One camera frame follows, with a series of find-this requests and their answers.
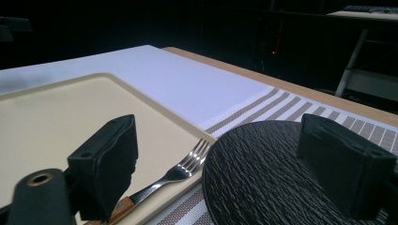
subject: dark background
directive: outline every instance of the dark background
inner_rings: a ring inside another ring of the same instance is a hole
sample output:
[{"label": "dark background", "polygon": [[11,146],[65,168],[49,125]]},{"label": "dark background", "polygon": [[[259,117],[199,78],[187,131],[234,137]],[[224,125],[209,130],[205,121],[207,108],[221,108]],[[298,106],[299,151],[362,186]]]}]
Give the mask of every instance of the dark background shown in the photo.
[{"label": "dark background", "polygon": [[[348,5],[398,7],[392,0],[3,1],[0,17],[27,18],[33,32],[0,42],[0,69],[148,44],[333,94],[366,22],[324,18]],[[358,68],[398,76],[397,29],[374,24]],[[360,93],[344,97],[391,112],[398,107]]]}]

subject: wooden table edge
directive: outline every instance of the wooden table edge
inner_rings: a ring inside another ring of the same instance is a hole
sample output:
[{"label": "wooden table edge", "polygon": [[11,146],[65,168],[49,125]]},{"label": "wooden table edge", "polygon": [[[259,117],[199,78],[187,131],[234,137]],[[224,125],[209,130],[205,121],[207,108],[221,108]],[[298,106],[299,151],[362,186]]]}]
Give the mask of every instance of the wooden table edge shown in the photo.
[{"label": "wooden table edge", "polygon": [[315,100],[319,101],[325,104],[328,104],[332,107],[336,107],[354,114],[362,115],[364,117],[368,117],[370,119],[374,119],[376,121],[398,127],[398,115],[390,113],[390,112],[384,112],[369,106],[365,106],[353,101],[349,101],[340,97],[335,97],[331,96],[319,91],[315,91],[313,89],[303,87],[294,83],[290,82],[285,82],[273,77],[269,77],[268,75],[264,75],[258,72],[254,72],[251,70],[248,70],[246,68],[242,67],[237,67],[234,65],[230,65],[212,58],[205,57],[203,55],[199,55],[196,53],[192,52],[187,52],[175,47],[167,47],[163,48],[163,50],[169,52],[169,53],[174,53],[179,56],[183,56],[189,59],[192,59],[194,61],[204,63],[210,66],[213,66],[215,68],[221,68],[226,71],[233,72],[237,75],[244,76],[246,78],[253,79],[255,81],[261,82],[261,83],[266,83],[268,85],[272,85],[278,88],[281,88],[285,91]]}]

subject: striped placemat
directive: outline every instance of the striped placemat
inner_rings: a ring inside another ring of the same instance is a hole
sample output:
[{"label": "striped placemat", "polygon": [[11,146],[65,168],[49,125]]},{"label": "striped placemat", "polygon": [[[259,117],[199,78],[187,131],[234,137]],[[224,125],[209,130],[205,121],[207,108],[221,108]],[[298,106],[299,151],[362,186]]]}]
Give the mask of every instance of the striped placemat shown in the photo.
[{"label": "striped placemat", "polygon": [[[237,126],[264,120],[301,121],[304,113],[316,114],[343,125],[360,136],[398,155],[398,127],[333,108],[321,102],[300,97],[269,86],[199,127],[214,137]],[[147,224],[212,224],[201,184],[153,217]]]}]

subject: keyboard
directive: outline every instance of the keyboard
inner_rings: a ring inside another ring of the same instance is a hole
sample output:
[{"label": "keyboard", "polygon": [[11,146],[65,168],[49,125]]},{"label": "keyboard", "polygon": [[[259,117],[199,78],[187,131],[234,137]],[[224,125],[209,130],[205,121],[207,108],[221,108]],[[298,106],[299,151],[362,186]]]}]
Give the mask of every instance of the keyboard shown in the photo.
[{"label": "keyboard", "polygon": [[398,14],[398,7],[347,6],[342,11]]}]

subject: fork handle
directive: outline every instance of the fork handle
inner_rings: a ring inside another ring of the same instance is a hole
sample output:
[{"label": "fork handle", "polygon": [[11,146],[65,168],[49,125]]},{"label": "fork handle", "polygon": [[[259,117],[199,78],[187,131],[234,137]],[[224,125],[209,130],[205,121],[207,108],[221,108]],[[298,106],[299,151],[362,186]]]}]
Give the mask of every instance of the fork handle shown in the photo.
[{"label": "fork handle", "polygon": [[[132,201],[130,197],[125,197],[119,202],[117,202],[114,212],[112,212],[111,219],[107,225],[115,225],[122,218],[125,218],[128,214],[130,214],[135,209],[135,203]],[[101,225],[103,224],[99,220],[90,220],[87,221],[84,225]]]}]

